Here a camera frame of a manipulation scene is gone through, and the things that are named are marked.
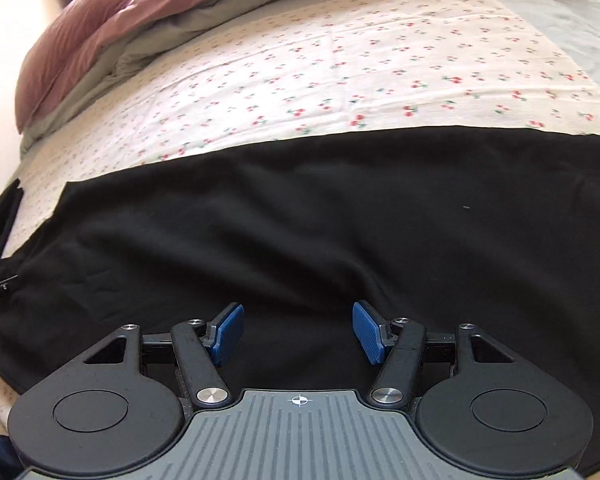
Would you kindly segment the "mauve velvet duvet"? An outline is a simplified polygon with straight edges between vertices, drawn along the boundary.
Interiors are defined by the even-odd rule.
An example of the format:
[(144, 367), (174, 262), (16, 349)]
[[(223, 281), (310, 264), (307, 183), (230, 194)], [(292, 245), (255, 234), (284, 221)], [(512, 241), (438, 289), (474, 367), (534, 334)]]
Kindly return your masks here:
[(159, 55), (276, 0), (72, 0), (21, 65), (16, 125), (27, 152)]

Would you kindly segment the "cherry print sheet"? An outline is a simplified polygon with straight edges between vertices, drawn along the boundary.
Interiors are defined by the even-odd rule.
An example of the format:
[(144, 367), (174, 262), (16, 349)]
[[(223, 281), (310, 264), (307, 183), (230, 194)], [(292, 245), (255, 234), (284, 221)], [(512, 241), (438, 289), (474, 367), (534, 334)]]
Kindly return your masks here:
[[(4, 257), (70, 182), (227, 148), (431, 127), (600, 136), (600, 85), (538, 0), (280, 0), (164, 52), (32, 146)], [(0, 377), (0, 420), (23, 392)]]

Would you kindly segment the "black pants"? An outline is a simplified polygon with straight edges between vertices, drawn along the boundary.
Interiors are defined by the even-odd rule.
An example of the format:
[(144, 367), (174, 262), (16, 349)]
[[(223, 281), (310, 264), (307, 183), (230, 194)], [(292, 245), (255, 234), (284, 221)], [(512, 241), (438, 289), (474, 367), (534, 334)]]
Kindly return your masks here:
[(600, 470), (600, 136), (431, 127), (227, 148), (67, 183), (0, 281), (0, 377), (23, 392), (126, 323), (231, 302), (234, 388), (364, 388), (355, 301), (471, 322), (576, 392)]

